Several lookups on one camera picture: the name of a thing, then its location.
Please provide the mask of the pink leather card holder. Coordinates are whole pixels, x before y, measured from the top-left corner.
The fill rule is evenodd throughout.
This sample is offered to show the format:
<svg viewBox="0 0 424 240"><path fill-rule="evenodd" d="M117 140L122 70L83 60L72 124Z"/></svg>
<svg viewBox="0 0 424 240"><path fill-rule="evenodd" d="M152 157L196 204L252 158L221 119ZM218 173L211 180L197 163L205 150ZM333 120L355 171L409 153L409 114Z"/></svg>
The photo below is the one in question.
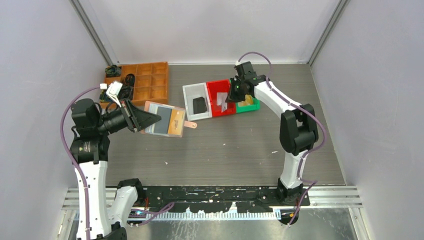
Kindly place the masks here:
<svg viewBox="0 0 424 240"><path fill-rule="evenodd" d="M161 120L141 130L142 134L181 138L185 128L196 129L198 127L195 122L186 120L185 108L146 101L144 110L160 116Z"/></svg>

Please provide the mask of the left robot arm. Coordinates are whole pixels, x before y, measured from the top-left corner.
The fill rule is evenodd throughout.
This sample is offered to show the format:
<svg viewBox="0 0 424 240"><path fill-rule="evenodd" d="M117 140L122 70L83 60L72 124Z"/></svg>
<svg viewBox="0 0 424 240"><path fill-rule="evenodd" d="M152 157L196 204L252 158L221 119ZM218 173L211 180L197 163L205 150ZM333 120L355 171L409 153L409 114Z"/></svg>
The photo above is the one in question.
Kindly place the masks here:
<svg viewBox="0 0 424 240"><path fill-rule="evenodd" d="M123 99L117 109L102 113L98 104L84 98L71 104L74 139L67 149L78 180L78 240L125 240L126 224L133 206L141 206L146 193L138 178L118 183L114 201L107 206L106 173L109 135L123 129L140 132L159 122L161 116Z"/></svg>

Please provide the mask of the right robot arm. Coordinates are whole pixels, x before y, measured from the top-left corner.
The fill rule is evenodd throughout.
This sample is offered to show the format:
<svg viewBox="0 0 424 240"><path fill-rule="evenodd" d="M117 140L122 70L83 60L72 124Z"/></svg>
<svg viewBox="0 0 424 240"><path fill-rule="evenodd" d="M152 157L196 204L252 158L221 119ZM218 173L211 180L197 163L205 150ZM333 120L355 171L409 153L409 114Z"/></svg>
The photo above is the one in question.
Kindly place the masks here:
<svg viewBox="0 0 424 240"><path fill-rule="evenodd" d="M267 76L258 75L251 62L237 62L234 69L236 75L230 79L226 101L239 103L250 95L279 117L279 141L285 159L275 194L281 204L291 205L302 195L304 162L319 139L315 110L310 104L289 98Z"/></svg>

